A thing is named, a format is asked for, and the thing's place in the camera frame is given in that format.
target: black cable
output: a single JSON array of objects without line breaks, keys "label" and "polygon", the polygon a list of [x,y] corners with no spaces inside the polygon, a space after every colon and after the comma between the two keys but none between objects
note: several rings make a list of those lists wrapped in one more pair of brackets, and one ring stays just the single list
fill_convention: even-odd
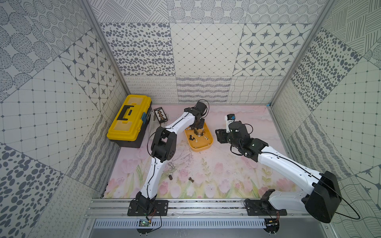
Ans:
[{"label": "black cable", "polygon": [[[297,163],[295,163],[295,162],[292,161],[292,160],[289,160],[289,159],[287,159],[287,158],[284,158],[284,157],[282,157],[282,156],[279,156],[279,155],[274,154],[274,153],[271,153],[271,152],[263,152],[262,154],[272,154],[272,155],[275,155],[276,157],[285,159],[285,160],[287,160],[287,161],[289,161],[289,162],[295,164],[297,167],[301,168],[301,169],[304,170],[306,173],[310,174],[312,177],[314,177],[315,179],[317,179],[317,180],[320,181],[320,179],[316,178],[313,174],[311,174],[311,173],[308,172],[307,170],[303,169],[300,165],[298,165]],[[357,211],[356,211],[356,210],[349,204],[349,202],[347,202],[347,200],[345,200],[340,194],[338,194],[338,193],[337,193],[333,188],[331,188],[328,184],[326,184],[326,183],[323,182],[323,181],[320,181],[320,182],[323,183],[323,184],[325,184],[325,185],[326,185],[328,188],[330,188],[332,191],[334,191],[334,193],[336,193],[336,194],[339,196],[339,198],[341,198],[346,204],[348,204],[348,205],[350,206],[350,208],[356,213],[356,215],[358,216],[358,218],[350,217],[350,216],[341,214],[341,213],[339,213],[339,212],[335,212],[336,214],[342,215],[342,216],[344,216],[344,217],[351,218],[351,219],[353,219],[353,220],[360,220],[360,219],[361,219],[360,215],[359,215],[359,214],[357,213]]]},{"label": "black cable", "polygon": [[250,135],[251,133],[253,133],[253,131],[254,131],[254,128],[253,128],[253,126],[252,126],[252,125],[250,125],[250,124],[247,124],[247,123],[245,123],[245,124],[243,124],[243,125],[249,125],[249,126],[251,126],[251,132],[249,133],[249,135]]},{"label": "black cable", "polygon": [[205,117],[209,114],[209,111],[210,111],[210,105],[209,105],[208,100],[206,100],[206,99],[200,99],[200,100],[198,100],[197,102],[200,102],[201,100],[206,101],[207,104],[208,104],[207,111],[206,111],[204,114],[201,115],[201,118],[205,118]]}]

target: pink tulip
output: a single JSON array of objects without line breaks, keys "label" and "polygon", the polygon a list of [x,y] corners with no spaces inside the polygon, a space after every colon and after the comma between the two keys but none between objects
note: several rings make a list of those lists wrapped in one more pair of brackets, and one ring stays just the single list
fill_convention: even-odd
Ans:
[{"label": "pink tulip", "polygon": [[161,195],[165,195],[168,193],[168,183],[167,182],[162,182],[162,184],[159,186],[159,193]]},{"label": "pink tulip", "polygon": [[216,187],[213,185],[208,185],[205,187],[205,194],[208,198],[213,198],[216,193]]},{"label": "pink tulip", "polygon": [[253,190],[253,185],[250,180],[245,180],[243,182],[243,190],[245,191],[245,193],[249,193]]},{"label": "pink tulip", "polygon": [[255,162],[252,159],[246,158],[244,156],[241,156],[241,160],[245,163],[246,167],[249,169],[256,169],[258,167],[258,162]]},{"label": "pink tulip", "polygon": [[286,178],[278,179],[277,181],[277,186],[279,187],[279,189],[285,192],[291,192],[294,185],[295,184],[291,180]]},{"label": "pink tulip", "polygon": [[175,185],[173,187],[171,187],[171,196],[173,198],[177,198],[180,196],[180,193],[181,193],[181,189],[178,185]]},{"label": "pink tulip", "polygon": [[131,159],[131,160],[124,159],[120,163],[119,168],[122,171],[122,173],[124,173],[124,174],[130,174],[130,173],[135,172],[136,167],[138,165],[139,165],[139,160],[137,160],[137,159]]},{"label": "pink tulip", "polygon": [[261,187],[260,189],[258,189],[258,193],[259,195],[262,197],[264,195],[264,193],[268,190],[269,188],[268,187]]},{"label": "pink tulip", "polygon": [[182,183],[185,183],[189,179],[189,173],[186,170],[181,170],[178,177]]},{"label": "pink tulip", "polygon": [[215,173],[221,174],[224,171],[224,165],[222,163],[217,163],[215,166]]},{"label": "pink tulip", "polygon": [[219,190],[222,193],[227,193],[230,190],[230,183],[227,179],[222,180],[222,182],[218,186]]}]

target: pink floral mat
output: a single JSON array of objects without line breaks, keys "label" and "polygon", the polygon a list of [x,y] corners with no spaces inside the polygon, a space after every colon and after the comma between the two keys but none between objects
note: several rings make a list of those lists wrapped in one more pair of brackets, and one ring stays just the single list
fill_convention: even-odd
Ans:
[{"label": "pink floral mat", "polygon": [[[185,105],[163,105],[168,124],[184,111]],[[224,116],[234,113],[237,120],[249,123],[259,138],[286,155],[275,125],[265,106],[212,105],[205,119],[213,134],[212,146],[202,152],[193,152],[185,133],[177,136],[177,147],[171,164],[161,176],[157,198],[259,198],[269,188],[280,191],[300,191],[293,182],[271,168],[230,152],[228,144],[220,144],[216,129],[225,127]],[[159,126],[151,119],[142,146],[139,149],[122,147],[104,193],[104,198],[134,198],[146,180],[150,167],[147,140]]]}]

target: wire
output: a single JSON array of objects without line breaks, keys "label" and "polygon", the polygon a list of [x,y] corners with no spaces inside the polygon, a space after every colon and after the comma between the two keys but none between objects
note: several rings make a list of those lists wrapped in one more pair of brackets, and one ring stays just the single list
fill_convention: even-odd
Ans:
[{"label": "wire", "polygon": [[247,123],[245,123],[244,125],[249,125],[249,126],[251,126],[251,132],[249,133],[249,135],[250,135],[251,133],[253,133],[253,131],[254,131],[254,128],[253,128],[253,126],[252,126],[252,125],[250,125],[250,124],[247,124]]},{"label": "wire", "polygon": [[[275,156],[277,156],[277,157],[279,157],[279,158],[285,159],[285,160],[287,160],[287,161],[289,161],[289,162],[295,164],[297,167],[301,168],[301,169],[304,170],[306,173],[310,174],[312,177],[314,177],[315,179],[317,179],[317,180],[320,181],[320,179],[316,178],[313,174],[311,174],[311,173],[308,172],[307,170],[303,169],[300,165],[298,165],[297,163],[295,163],[295,162],[292,161],[292,160],[289,160],[289,159],[287,159],[287,158],[284,158],[284,157],[282,157],[282,156],[279,156],[279,155],[274,154],[274,153],[271,153],[271,152],[263,152],[262,154],[273,154],[273,155],[275,155]],[[337,193],[333,188],[331,188],[328,184],[326,184],[326,183],[323,182],[323,181],[320,181],[320,182],[323,183],[323,184],[325,184],[325,185],[326,185],[328,188],[330,188],[334,193],[336,193],[336,194],[339,196],[339,198],[341,198],[346,204],[348,204],[348,205],[350,206],[350,208],[356,213],[356,215],[358,216],[358,218],[350,217],[350,216],[341,214],[341,213],[339,213],[339,212],[335,212],[336,214],[342,215],[342,216],[344,216],[344,217],[351,218],[351,219],[353,219],[353,220],[360,220],[360,219],[361,219],[361,217],[360,217],[360,215],[358,214],[358,212],[357,212],[357,211],[356,211],[356,210],[349,204],[349,202],[347,202],[347,200],[345,200],[340,194],[338,194],[338,193]]]}]

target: star pattern tile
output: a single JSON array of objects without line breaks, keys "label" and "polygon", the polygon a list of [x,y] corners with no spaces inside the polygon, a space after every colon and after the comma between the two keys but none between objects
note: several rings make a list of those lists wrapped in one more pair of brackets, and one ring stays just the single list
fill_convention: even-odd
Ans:
[{"label": "star pattern tile", "polygon": [[234,76],[284,76],[312,24],[245,24]]}]

